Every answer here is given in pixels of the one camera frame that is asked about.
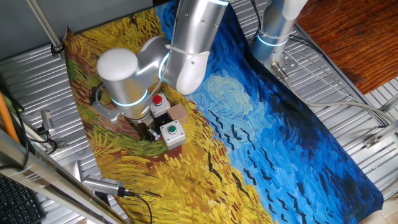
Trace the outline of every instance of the metal clamp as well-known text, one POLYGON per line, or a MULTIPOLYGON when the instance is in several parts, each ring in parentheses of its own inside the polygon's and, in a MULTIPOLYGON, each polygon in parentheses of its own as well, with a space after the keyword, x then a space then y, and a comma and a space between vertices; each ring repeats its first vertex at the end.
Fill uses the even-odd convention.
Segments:
POLYGON ((104 118, 110 120, 112 123, 117 123, 119 121, 119 114, 120 112, 118 110, 111 110, 108 109, 104 104, 102 104, 99 99, 98 99, 98 95, 100 92, 100 89, 102 88, 102 86, 104 85, 104 83, 100 84, 99 86, 96 87, 95 90, 95 100, 94 102, 91 104, 93 106, 93 108, 104 118))

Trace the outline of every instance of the green button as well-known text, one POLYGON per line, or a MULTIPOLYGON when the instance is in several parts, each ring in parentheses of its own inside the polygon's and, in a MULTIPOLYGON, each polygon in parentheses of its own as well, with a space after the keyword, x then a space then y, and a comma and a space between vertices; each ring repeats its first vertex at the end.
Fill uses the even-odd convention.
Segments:
POLYGON ((175 134, 177 132, 177 129, 174 126, 169 127, 169 133, 170 134, 175 134))

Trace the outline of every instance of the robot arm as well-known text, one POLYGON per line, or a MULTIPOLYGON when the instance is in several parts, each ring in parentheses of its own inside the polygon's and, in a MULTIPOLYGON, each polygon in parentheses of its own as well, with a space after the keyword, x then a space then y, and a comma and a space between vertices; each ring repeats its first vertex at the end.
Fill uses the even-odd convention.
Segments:
MULTIPOLYGON (((261 36, 252 46, 254 56, 269 70, 279 62, 294 22, 307 0, 273 0, 264 11, 261 36)), ((171 44, 154 37, 136 55, 127 49, 111 49, 98 60, 102 77, 117 109, 101 105, 95 94, 93 106, 117 122, 128 118, 140 136, 151 133, 153 119, 148 112, 149 87, 159 79, 186 95, 202 83, 210 48, 228 1, 180 0, 171 44)))
POLYGON ((262 15, 262 29, 251 47, 253 55, 271 71, 279 63, 289 35, 308 0, 271 0, 262 15))
POLYGON ((181 0, 163 81, 186 95, 205 77, 210 48, 228 5, 220 0, 181 0))

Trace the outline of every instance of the small box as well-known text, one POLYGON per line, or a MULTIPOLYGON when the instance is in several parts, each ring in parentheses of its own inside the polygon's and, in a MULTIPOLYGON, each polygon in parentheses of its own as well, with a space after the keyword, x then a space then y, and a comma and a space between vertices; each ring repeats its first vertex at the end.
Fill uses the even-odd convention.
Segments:
POLYGON ((159 93, 158 95, 152 97, 152 101, 149 105, 150 112, 154 118, 166 114, 167 109, 170 107, 170 103, 163 93, 159 93))
POLYGON ((188 113, 181 103, 168 109, 167 114, 172 121, 178 120, 180 124, 188 123, 188 113))
POLYGON ((169 150, 185 143, 185 132, 178 120, 162 125, 160 132, 169 150))

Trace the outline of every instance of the orange tube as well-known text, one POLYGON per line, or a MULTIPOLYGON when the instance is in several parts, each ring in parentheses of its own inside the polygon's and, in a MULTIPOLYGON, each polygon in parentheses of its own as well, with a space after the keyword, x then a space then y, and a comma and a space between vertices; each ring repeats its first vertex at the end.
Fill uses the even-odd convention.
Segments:
POLYGON ((2 96, 1 93, 0 93, 0 113, 4 121, 4 124, 6 125, 8 135, 10 135, 16 142, 20 144, 18 135, 15 132, 14 124, 12 123, 11 115, 8 112, 6 102, 4 101, 4 97, 2 96))

